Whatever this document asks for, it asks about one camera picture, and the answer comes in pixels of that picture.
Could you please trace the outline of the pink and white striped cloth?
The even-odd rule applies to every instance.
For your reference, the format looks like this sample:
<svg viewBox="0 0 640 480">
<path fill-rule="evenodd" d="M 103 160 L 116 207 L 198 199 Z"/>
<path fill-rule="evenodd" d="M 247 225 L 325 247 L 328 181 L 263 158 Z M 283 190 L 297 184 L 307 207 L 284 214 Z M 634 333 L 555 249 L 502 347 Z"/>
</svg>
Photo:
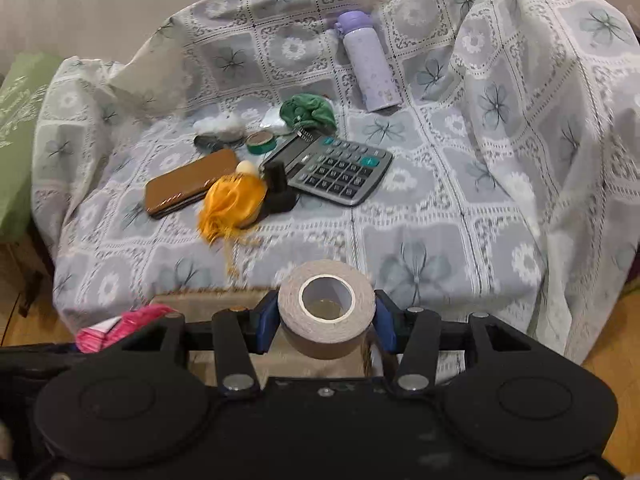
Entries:
<svg viewBox="0 0 640 480">
<path fill-rule="evenodd" d="M 166 304 L 149 304 L 114 316 L 80 330 L 75 336 L 76 347 L 82 353 L 100 352 L 169 313 L 175 310 Z"/>
</svg>

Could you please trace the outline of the beige tape roll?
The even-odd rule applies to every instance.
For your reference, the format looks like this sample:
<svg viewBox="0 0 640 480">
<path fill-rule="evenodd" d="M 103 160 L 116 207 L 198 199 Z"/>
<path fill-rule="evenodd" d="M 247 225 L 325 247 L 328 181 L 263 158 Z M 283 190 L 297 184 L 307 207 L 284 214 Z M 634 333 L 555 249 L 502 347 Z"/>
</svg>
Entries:
<svg viewBox="0 0 640 480">
<path fill-rule="evenodd" d="M 278 310 L 283 331 L 305 356 L 335 360 L 363 341 L 375 314 L 368 279 L 345 263 L 306 262 L 282 282 Z"/>
</svg>

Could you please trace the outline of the orange satin drawstring pouch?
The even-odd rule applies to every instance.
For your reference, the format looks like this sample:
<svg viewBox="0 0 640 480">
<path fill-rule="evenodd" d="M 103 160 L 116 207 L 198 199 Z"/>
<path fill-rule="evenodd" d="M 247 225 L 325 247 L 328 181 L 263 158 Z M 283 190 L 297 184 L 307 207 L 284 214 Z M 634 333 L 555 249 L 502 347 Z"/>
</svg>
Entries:
<svg viewBox="0 0 640 480">
<path fill-rule="evenodd" d="M 237 278 L 236 245 L 253 244 L 250 230 L 258 220 L 267 195 L 267 185 L 254 174 L 235 172 L 216 180 L 207 191 L 198 214 L 198 232 L 207 244 L 222 243 L 230 278 Z"/>
</svg>

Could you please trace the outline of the green plush keychain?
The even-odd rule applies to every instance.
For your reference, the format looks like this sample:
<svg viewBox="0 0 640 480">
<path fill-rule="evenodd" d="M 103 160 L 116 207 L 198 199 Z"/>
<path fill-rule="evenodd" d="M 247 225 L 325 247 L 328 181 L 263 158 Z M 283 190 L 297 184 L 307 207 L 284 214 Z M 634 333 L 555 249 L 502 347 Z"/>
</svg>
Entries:
<svg viewBox="0 0 640 480">
<path fill-rule="evenodd" d="M 294 130 L 319 130 L 336 133 L 337 125 L 331 102 L 312 93 L 297 93 L 280 106 L 280 117 Z"/>
</svg>

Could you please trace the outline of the woven basket with floral lining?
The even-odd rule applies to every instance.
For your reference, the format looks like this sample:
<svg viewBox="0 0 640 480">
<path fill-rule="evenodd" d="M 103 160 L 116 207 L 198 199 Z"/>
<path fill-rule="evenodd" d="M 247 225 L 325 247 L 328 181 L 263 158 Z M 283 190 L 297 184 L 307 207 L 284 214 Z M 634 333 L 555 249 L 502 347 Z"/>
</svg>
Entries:
<svg viewBox="0 0 640 480">
<path fill-rule="evenodd" d="M 208 322 L 215 313 L 227 308 L 253 309 L 265 294 L 265 289 L 260 288 L 203 289 L 159 294 L 153 301 L 182 313 L 188 322 Z M 316 360 L 298 352 L 283 330 L 277 331 L 267 353 L 253 354 L 250 359 L 262 385 L 270 377 L 375 377 L 383 374 L 385 364 L 395 366 L 399 363 L 396 356 L 382 356 L 370 337 L 363 339 L 347 356 L 337 360 Z"/>
</svg>

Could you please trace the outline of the black stamp block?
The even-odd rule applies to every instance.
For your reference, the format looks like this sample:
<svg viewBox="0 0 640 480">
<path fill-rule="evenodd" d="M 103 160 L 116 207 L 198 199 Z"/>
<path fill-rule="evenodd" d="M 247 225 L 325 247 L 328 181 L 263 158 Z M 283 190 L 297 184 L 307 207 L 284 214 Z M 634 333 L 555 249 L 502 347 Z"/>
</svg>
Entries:
<svg viewBox="0 0 640 480">
<path fill-rule="evenodd" d="M 280 160 L 266 162 L 262 175 L 267 185 L 264 205 L 268 214 L 291 211 L 296 205 L 297 195 L 288 185 L 284 163 Z"/>
</svg>

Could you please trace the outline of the brown leather wallet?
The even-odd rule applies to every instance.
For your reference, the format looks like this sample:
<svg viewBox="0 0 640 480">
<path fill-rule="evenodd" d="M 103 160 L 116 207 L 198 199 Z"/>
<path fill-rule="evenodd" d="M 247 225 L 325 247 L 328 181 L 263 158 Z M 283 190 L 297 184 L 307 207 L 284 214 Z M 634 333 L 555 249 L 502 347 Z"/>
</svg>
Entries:
<svg viewBox="0 0 640 480">
<path fill-rule="evenodd" d="M 202 200 L 218 179 L 235 172 L 238 163 L 235 152 L 224 148 L 152 179 L 145 185 L 145 212 L 162 218 Z"/>
</svg>

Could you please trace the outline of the grey desk calculator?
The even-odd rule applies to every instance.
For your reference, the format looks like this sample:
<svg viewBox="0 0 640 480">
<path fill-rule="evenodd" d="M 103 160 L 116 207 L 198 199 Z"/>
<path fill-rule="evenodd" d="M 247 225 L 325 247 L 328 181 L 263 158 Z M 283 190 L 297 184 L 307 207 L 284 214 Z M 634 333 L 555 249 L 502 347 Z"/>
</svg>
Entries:
<svg viewBox="0 0 640 480">
<path fill-rule="evenodd" d="M 355 207 L 381 183 L 393 155 L 382 148 L 337 136 L 313 133 L 311 142 L 297 134 L 263 162 L 284 163 L 288 185 L 299 193 Z"/>
</svg>

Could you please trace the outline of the green tape roll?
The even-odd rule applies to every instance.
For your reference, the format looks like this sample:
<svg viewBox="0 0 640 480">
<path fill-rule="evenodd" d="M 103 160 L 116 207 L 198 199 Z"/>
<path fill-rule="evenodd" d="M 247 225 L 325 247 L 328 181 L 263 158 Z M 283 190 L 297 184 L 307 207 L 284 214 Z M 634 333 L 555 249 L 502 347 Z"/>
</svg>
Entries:
<svg viewBox="0 0 640 480">
<path fill-rule="evenodd" d="M 271 132 L 262 130 L 249 134 L 245 145 L 250 154 L 262 155 L 274 150 L 277 147 L 277 140 Z"/>
</svg>

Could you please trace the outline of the dark cylindrical tube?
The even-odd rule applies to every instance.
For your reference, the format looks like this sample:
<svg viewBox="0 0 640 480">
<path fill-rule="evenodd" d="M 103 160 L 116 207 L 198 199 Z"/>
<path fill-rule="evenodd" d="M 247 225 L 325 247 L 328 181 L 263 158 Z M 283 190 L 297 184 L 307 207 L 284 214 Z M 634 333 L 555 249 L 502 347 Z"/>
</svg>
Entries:
<svg viewBox="0 0 640 480">
<path fill-rule="evenodd" d="M 225 148 L 230 148 L 230 144 L 221 141 L 211 134 L 198 134 L 193 140 L 194 148 L 202 154 L 213 154 Z"/>
</svg>

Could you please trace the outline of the white and grey lace cloth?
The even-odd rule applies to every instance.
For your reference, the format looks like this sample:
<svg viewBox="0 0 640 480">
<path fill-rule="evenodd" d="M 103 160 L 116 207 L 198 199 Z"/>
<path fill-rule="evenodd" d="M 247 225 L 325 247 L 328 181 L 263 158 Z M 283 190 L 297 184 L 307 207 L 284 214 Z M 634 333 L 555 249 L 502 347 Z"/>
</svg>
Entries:
<svg viewBox="0 0 640 480">
<path fill-rule="evenodd" d="M 300 177 L 349 197 L 384 167 L 361 204 L 303 195 L 235 243 L 202 239 L 198 205 L 146 212 L 199 120 L 256 129 L 304 92 L 337 132 Z M 333 259 L 401 308 L 483 309 L 582 362 L 639 243 L 638 39 L 604 0 L 201 0 L 127 64 L 61 64 L 32 213 L 71 330 Z"/>
</svg>

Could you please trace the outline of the clear packet of white pads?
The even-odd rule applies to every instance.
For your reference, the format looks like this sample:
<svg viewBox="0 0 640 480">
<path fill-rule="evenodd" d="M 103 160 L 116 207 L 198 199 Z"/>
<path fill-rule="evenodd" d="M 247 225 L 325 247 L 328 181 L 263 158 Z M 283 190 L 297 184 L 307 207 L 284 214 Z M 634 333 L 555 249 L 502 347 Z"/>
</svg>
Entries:
<svg viewBox="0 0 640 480">
<path fill-rule="evenodd" d="M 259 128 L 269 131 L 274 136 L 288 136 L 291 133 L 291 128 L 281 117 L 278 106 L 268 108 L 259 123 Z"/>
</svg>

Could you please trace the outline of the purple thermos bottle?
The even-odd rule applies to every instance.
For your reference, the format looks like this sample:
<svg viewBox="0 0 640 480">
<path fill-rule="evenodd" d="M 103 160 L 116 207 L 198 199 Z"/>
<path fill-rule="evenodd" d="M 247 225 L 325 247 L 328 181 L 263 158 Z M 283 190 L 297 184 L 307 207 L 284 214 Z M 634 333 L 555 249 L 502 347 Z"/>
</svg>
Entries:
<svg viewBox="0 0 640 480">
<path fill-rule="evenodd" d="M 401 96 L 370 15 L 359 10 L 340 14 L 335 29 L 342 38 L 368 112 L 399 106 Z"/>
</svg>

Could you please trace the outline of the green embroidered pillow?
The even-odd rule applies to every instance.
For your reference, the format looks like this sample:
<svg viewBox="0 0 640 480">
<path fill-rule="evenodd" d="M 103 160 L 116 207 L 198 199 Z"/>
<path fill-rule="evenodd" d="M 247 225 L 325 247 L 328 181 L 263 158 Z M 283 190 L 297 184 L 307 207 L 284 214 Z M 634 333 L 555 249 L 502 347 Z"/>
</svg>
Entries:
<svg viewBox="0 0 640 480">
<path fill-rule="evenodd" d="M 1 86 L 1 243 L 26 232 L 30 218 L 32 144 L 47 88 L 62 58 L 47 53 L 17 55 Z"/>
</svg>

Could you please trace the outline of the white plush keychain toy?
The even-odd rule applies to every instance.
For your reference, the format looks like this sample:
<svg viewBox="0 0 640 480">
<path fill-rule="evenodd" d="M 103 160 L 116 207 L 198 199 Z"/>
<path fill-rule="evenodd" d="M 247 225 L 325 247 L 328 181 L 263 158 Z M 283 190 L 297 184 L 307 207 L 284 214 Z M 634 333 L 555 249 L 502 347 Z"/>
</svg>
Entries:
<svg viewBox="0 0 640 480">
<path fill-rule="evenodd" d="M 246 136 L 246 125 L 238 114 L 231 112 L 201 118 L 194 122 L 193 128 L 198 134 L 214 136 L 226 143 L 239 142 Z"/>
</svg>

